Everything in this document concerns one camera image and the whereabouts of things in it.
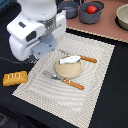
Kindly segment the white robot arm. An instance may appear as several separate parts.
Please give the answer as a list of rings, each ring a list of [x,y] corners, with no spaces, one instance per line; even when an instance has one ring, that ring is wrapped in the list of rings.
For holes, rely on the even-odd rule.
[[[57,38],[66,31],[66,11],[57,12],[55,0],[16,0],[21,12],[7,25],[13,55],[25,61],[35,60],[57,46]]]

